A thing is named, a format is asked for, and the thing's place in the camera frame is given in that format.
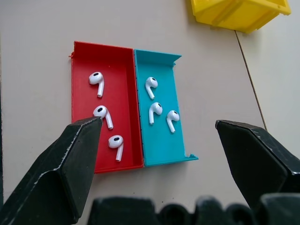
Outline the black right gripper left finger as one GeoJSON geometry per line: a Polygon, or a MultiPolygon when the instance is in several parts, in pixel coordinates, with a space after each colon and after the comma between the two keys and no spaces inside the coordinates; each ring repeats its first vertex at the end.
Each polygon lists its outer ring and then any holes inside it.
{"type": "Polygon", "coordinates": [[[73,225],[94,176],[102,120],[66,126],[35,160],[0,210],[0,225],[73,225]]]}

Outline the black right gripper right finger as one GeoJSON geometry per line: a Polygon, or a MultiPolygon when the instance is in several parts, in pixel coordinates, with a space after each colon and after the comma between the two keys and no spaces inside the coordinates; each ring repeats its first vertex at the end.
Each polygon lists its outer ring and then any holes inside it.
{"type": "Polygon", "coordinates": [[[229,120],[217,120],[215,128],[250,208],[257,208],[264,194],[300,193],[300,159],[265,129],[229,120]]]}

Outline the white earbud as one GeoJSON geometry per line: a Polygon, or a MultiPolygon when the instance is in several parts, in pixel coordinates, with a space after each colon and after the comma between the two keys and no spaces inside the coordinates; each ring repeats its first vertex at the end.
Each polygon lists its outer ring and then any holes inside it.
{"type": "Polygon", "coordinates": [[[120,162],[122,159],[124,140],[121,135],[114,135],[108,139],[109,148],[115,149],[117,148],[116,161],[120,162]]]}
{"type": "Polygon", "coordinates": [[[151,88],[157,88],[157,87],[158,87],[157,80],[154,77],[148,77],[145,82],[145,88],[151,100],[153,100],[155,97],[151,88]]]}
{"type": "Polygon", "coordinates": [[[101,72],[97,71],[89,76],[89,83],[92,85],[98,84],[97,97],[101,98],[104,92],[104,77],[101,72]]]}
{"type": "Polygon", "coordinates": [[[154,114],[161,115],[163,112],[163,108],[160,103],[155,102],[149,108],[149,124],[154,124],[154,114]]]}
{"type": "Polygon", "coordinates": [[[166,122],[167,122],[167,125],[171,131],[171,133],[174,133],[175,132],[175,128],[174,128],[174,125],[173,125],[173,121],[177,122],[180,120],[180,115],[175,111],[175,110],[171,110],[167,116],[166,116],[166,122]]]}
{"type": "Polygon", "coordinates": [[[109,130],[113,129],[113,121],[108,109],[104,105],[97,106],[93,111],[93,116],[105,119],[109,130]]]}

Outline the yellow plastic bin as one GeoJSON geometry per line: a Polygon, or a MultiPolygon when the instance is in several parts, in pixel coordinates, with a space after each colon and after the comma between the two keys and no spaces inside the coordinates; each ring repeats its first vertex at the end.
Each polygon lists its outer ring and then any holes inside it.
{"type": "Polygon", "coordinates": [[[291,14],[288,0],[191,0],[191,6],[199,23],[247,34],[291,14]]]}

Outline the teal plastic tray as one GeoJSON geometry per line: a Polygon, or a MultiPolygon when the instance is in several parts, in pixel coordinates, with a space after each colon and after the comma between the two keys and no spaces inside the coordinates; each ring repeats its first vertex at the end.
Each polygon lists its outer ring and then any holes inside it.
{"type": "Polygon", "coordinates": [[[180,55],[138,49],[134,54],[145,166],[197,160],[194,154],[186,155],[181,121],[172,122],[174,133],[171,133],[166,122],[166,116],[171,110],[180,115],[173,71],[180,55]],[[148,77],[154,77],[158,82],[157,88],[151,88],[155,96],[153,100],[145,88],[148,77]],[[163,112],[161,115],[155,113],[154,124],[150,125],[149,108],[155,102],[161,104],[163,112]]]}

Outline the red plastic tray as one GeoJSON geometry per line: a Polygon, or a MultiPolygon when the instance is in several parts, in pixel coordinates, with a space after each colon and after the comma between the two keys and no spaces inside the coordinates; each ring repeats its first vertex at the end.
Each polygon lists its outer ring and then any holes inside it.
{"type": "Polygon", "coordinates": [[[132,48],[74,42],[71,58],[71,118],[72,122],[88,118],[94,109],[104,105],[114,128],[106,120],[101,127],[95,173],[107,173],[143,167],[140,114],[132,48]],[[97,97],[98,84],[89,83],[89,76],[101,72],[104,92],[97,97]],[[116,161],[117,148],[108,146],[108,139],[121,135],[124,140],[122,159],[116,161]]]}

